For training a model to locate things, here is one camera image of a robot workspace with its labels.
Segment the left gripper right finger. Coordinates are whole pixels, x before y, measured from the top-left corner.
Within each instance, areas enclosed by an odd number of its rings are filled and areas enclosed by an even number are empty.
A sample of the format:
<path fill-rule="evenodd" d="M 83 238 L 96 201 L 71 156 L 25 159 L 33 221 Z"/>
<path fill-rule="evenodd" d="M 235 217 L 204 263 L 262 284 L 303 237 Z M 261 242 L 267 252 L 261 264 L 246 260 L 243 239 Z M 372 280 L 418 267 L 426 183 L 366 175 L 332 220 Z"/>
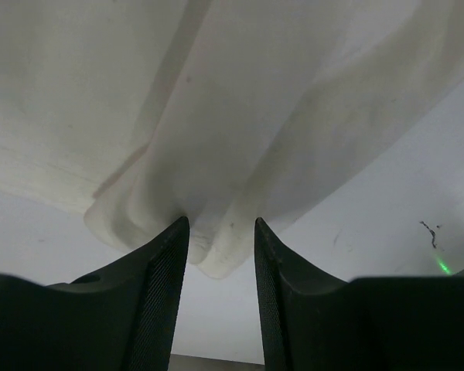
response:
<path fill-rule="evenodd" d="M 268 370 L 464 370 L 464 277 L 345 282 L 262 219 L 254 266 Z"/>

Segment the cream white t shirt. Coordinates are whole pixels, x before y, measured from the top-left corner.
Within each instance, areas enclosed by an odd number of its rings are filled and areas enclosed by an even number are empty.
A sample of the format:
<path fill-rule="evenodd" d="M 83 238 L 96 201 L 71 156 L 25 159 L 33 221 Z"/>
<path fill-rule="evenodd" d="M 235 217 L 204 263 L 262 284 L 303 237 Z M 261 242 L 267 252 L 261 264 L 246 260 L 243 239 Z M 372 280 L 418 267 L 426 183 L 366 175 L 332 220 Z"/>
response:
<path fill-rule="evenodd" d="M 464 79 L 464 1 L 0 1 L 0 189 L 224 278 Z"/>

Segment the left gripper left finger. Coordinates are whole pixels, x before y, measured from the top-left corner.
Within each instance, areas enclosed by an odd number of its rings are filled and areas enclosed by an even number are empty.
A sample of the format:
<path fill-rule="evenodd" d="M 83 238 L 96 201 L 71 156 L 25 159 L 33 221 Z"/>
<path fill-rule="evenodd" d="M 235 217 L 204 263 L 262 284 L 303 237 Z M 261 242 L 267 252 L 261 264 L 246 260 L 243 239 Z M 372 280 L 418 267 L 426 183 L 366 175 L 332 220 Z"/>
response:
<path fill-rule="evenodd" d="M 71 283 L 0 274 L 0 370 L 165 370 L 189 247 L 178 218 Z"/>

